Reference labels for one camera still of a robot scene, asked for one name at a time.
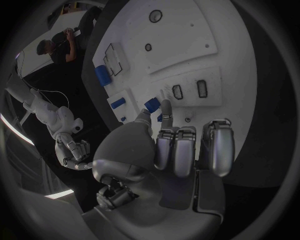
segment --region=cable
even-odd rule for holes
[[[40,94],[42,94],[51,104],[53,104],[46,96],[45,94],[43,94],[42,92],[49,92],[49,93],[60,93],[62,95],[64,95],[64,97],[66,98],[67,100],[67,108],[69,109],[70,108],[70,103],[69,103],[69,99],[68,97],[62,93],[61,91],[50,91],[50,90],[40,90],[40,89],[36,89],[34,86],[31,86],[23,77],[22,77],[22,68],[23,68],[23,63],[24,63],[24,59],[25,59],[25,52],[24,50],[22,50],[23,52],[23,61],[22,61],[22,65],[21,65],[21,70],[19,70],[19,66],[17,65],[17,70],[18,70],[18,73],[20,74],[20,77],[21,79],[23,80],[23,82],[25,82],[28,86],[30,86],[31,88],[33,88],[34,90],[38,91],[38,92],[41,92]]]

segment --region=person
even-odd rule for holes
[[[74,61],[79,51],[85,51],[92,34],[94,24],[102,10],[96,6],[91,7],[81,18],[78,27],[80,35],[74,36],[72,28],[66,28],[57,33],[51,40],[42,40],[37,45],[36,53],[38,55],[49,54],[55,64],[65,64]]]

